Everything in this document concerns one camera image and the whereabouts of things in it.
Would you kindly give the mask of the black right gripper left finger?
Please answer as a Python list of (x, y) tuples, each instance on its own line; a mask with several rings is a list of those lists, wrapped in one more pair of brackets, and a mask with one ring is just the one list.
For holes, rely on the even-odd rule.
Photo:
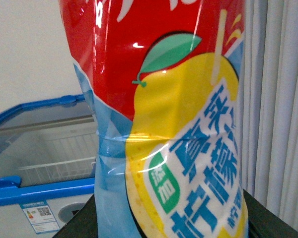
[(53, 238), (97, 237), (98, 225), (94, 195), (92, 195), (84, 207), (53, 236)]

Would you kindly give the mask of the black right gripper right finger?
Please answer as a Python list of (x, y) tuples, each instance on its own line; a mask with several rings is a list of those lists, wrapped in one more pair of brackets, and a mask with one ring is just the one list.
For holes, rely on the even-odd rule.
[(248, 208), (249, 238), (298, 238), (298, 232), (275, 216), (244, 190)]

